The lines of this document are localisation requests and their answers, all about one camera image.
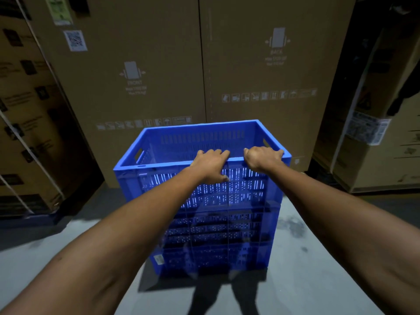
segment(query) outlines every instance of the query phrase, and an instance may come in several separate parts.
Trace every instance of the person's left hand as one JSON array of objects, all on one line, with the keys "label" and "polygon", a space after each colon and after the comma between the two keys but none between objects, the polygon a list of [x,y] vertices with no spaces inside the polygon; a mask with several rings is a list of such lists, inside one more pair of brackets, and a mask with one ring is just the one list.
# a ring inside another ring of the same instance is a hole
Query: person's left hand
[{"label": "person's left hand", "polygon": [[202,175],[202,183],[204,184],[228,182],[229,177],[222,175],[220,172],[226,160],[229,158],[230,153],[229,150],[222,152],[220,149],[210,149],[206,153],[199,150],[190,167]]}]

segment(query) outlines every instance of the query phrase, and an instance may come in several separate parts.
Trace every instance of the person's right hand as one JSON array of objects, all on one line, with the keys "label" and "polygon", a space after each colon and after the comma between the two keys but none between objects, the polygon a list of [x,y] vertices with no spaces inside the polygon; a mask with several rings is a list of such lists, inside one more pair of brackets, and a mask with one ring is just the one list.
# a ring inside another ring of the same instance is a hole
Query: person's right hand
[{"label": "person's right hand", "polygon": [[267,147],[245,148],[244,159],[252,171],[268,174],[276,166],[284,165],[281,161],[283,153],[283,150],[274,151]]}]

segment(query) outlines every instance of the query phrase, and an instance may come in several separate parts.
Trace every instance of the person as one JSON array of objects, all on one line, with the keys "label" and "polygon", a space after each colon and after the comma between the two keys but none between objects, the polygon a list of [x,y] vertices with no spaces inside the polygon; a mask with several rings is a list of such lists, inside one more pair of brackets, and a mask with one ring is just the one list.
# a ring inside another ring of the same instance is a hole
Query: person
[{"label": "person", "polygon": [[[283,151],[244,150],[385,313],[420,314],[420,230],[282,163]],[[191,166],[126,203],[62,249],[1,315],[113,314],[179,207],[200,184],[227,181],[229,151],[199,151]]]}]

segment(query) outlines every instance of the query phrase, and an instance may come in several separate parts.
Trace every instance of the cardboard box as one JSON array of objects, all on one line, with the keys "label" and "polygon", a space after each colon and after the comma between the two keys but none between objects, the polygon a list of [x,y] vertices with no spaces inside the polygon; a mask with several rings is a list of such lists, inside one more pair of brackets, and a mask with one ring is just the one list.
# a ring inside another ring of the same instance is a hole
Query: cardboard box
[{"label": "cardboard box", "polygon": [[355,109],[353,97],[328,102],[314,158],[347,191],[420,187],[419,58],[420,24],[408,14],[382,31]]},{"label": "cardboard box", "polygon": [[17,4],[0,13],[0,215],[50,213],[92,159]]},{"label": "cardboard box", "polygon": [[24,1],[110,187],[144,127],[206,121],[198,0]]},{"label": "cardboard box", "polygon": [[307,170],[355,0],[199,0],[207,122],[259,119]]}]

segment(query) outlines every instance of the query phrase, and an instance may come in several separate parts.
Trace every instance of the crate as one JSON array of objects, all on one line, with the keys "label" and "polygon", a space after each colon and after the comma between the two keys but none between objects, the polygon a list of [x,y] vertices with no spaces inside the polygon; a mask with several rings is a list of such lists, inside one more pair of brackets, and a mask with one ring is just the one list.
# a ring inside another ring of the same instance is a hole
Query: crate
[{"label": "crate", "polygon": [[260,121],[144,129],[114,168],[130,201],[188,167],[198,150],[228,149],[222,169],[229,182],[199,185],[180,207],[151,255],[157,274],[224,273],[265,268],[280,211],[282,191],[251,171],[244,148],[271,146],[291,154]]},{"label": "crate", "polygon": [[198,150],[228,149],[231,154],[222,173],[230,181],[199,185],[180,210],[279,207],[282,191],[268,176],[251,171],[244,162],[244,148],[253,146],[283,149],[282,160],[290,164],[291,154],[260,121],[238,121],[145,128],[115,166],[114,172],[127,201],[130,201],[188,167]]}]

